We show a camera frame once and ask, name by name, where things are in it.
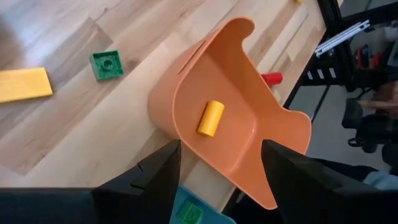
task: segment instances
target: red object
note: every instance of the red object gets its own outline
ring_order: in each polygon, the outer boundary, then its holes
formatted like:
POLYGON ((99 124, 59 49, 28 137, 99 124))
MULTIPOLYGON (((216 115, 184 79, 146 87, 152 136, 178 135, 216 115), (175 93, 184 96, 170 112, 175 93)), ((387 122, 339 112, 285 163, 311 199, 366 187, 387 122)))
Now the red object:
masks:
POLYGON ((381 58, 383 57, 384 51, 378 52, 375 56, 373 56, 373 61, 372 61, 372 68, 378 68, 380 66, 381 58))
POLYGON ((270 86, 280 84, 284 78, 280 72, 262 74, 261 77, 270 86))

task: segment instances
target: light wood surface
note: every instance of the light wood surface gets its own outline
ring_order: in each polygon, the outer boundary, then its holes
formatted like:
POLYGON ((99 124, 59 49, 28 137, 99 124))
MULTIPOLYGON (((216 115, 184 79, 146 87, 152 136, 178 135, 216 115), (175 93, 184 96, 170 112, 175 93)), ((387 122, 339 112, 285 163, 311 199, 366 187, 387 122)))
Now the light wood surface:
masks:
MULTIPOLYGON (((147 96, 182 51, 228 19, 251 18, 244 49, 280 71, 285 102, 325 26, 316 0, 3 0, 0 69, 45 67, 54 95, 0 105, 0 185, 97 186, 169 139, 147 96), (97 82, 93 52, 118 50, 125 76, 97 82)), ((183 151, 181 183, 221 210, 235 187, 183 151)))

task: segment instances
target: orange bin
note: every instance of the orange bin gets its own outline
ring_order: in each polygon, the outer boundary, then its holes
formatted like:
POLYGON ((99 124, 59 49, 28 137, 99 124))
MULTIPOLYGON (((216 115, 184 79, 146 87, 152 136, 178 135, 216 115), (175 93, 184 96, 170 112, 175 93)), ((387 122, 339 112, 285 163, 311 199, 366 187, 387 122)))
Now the orange bin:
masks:
POLYGON ((278 104, 244 53, 242 41, 253 30, 252 21, 233 19, 186 50, 152 90, 148 110, 158 128, 271 209, 276 202, 262 166, 261 142, 271 139, 305 154, 311 121, 278 104), (213 138, 197 132, 210 100, 225 105, 213 138))

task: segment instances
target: green lego brick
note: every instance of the green lego brick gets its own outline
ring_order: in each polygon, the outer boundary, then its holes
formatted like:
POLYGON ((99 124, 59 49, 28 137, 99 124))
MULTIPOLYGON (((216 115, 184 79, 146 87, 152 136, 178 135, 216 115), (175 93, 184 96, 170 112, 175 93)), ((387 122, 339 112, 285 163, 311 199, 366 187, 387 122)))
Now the green lego brick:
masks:
POLYGON ((186 200, 178 211, 177 217, 184 224, 199 224, 203 217, 203 210, 186 200))
POLYGON ((90 62, 97 80, 123 75, 123 67, 117 50, 94 53, 90 58, 90 62))

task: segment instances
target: person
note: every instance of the person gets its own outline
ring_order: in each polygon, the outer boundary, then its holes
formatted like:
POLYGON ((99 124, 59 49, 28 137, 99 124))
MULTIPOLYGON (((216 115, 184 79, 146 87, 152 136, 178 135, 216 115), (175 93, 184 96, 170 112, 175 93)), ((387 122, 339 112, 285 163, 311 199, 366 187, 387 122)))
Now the person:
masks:
POLYGON ((398 82, 389 82, 379 88, 371 100, 361 100, 364 108, 384 110, 392 117, 398 116, 398 82))

